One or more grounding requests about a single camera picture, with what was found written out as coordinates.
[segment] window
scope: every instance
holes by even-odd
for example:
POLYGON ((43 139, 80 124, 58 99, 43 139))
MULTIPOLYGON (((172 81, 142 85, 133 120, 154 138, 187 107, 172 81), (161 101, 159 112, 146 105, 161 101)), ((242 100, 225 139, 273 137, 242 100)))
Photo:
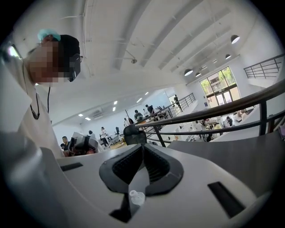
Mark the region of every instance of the window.
POLYGON ((229 67, 200 81, 211 108, 240 99, 235 78, 229 67))

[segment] glass door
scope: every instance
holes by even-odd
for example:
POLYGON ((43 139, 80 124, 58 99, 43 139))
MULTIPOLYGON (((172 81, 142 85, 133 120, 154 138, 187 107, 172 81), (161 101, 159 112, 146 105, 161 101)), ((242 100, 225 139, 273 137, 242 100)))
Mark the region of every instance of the glass door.
POLYGON ((219 94, 216 97, 217 97, 219 105, 224 105, 225 104, 225 100, 224 100, 223 94, 219 94))
POLYGON ((232 102, 230 91, 223 93, 223 96, 226 103, 232 102))

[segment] balcony railing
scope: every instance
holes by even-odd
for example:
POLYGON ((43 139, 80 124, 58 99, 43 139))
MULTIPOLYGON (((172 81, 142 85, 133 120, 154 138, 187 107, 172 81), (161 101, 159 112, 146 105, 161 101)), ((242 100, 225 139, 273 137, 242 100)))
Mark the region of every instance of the balcony railing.
MULTIPOLYGON (((147 123, 150 124, 152 122, 157 122, 161 119, 172 119, 175 118, 177 115, 183 112, 183 110, 186 107, 189 107, 190 104, 192 104, 195 101, 194 94, 191 93, 187 95, 186 97, 179 100, 177 103, 173 103, 172 105, 169 105, 154 114, 144 118, 143 120, 136 123, 138 127, 141 127, 142 124, 147 123)), ((143 127, 142 128, 146 133, 155 132, 155 128, 153 127, 143 127)))
POLYGON ((230 132, 230 131, 236 131, 236 130, 242 130, 247 129, 250 127, 260 126, 259 128, 259 135, 264 135, 266 132, 266 126, 268 125, 268 132, 273 132, 273 129, 277 125, 275 123, 276 119, 282 118, 285 116, 285 110, 267 117, 267 106, 266 101, 285 93, 285 79, 280 81, 277 84, 274 84, 260 92, 251 94, 247 97, 241 98, 239 100, 233 101, 231 103, 214 107, 211 109, 203 110, 200 112, 195 112, 192 114, 187 114, 171 119, 165 119, 165 120, 159 120, 155 122, 150 122, 146 124, 139 124, 137 127, 139 128, 147 128, 147 127, 153 127, 154 132, 147 131, 147 134, 157 134, 159 140, 151 139, 154 141, 160 141, 161 145, 165 147, 165 143, 171 143, 170 141, 164 141, 161 137, 162 134, 166 135, 198 135, 198 134, 216 134, 216 133, 222 133, 222 132, 230 132), (160 126, 164 125, 170 125, 170 124, 176 124, 176 123, 184 123, 184 122, 191 122, 195 120, 202 120, 207 118, 212 118, 216 116, 226 115, 229 113, 236 112, 238 110, 243 110, 245 108, 254 106, 254 105, 260 105, 260 120, 254 121, 247 124, 242 124, 239 126, 233 126, 229 128, 222 128, 218 130, 206 130, 206 131, 192 131, 192 132, 159 132, 160 126))
POLYGON ((275 56, 273 58, 256 63, 252 66, 244 68, 248 78, 269 78, 277 77, 282 60, 285 54, 275 56))

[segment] air conditioner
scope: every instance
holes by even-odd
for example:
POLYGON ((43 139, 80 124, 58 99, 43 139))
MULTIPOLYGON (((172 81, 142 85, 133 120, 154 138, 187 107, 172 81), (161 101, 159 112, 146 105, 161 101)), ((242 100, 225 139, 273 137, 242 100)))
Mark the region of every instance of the air conditioner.
POLYGON ((103 117, 102 108, 97 108, 97 109, 92 113, 92 117, 93 117, 94 120, 103 117))

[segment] blue hair net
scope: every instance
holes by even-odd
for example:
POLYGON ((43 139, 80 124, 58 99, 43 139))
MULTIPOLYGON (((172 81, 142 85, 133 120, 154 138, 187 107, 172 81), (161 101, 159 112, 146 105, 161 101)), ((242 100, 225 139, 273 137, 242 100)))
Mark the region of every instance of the blue hair net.
POLYGON ((40 42, 42 42, 42 40, 48 36, 48 35, 53 35, 54 38, 56 38, 58 41, 61 40, 61 36, 54 31, 53 29, 41 29, 39 31, 39 33, 37 34, 37 38, 39 39, 40 42))

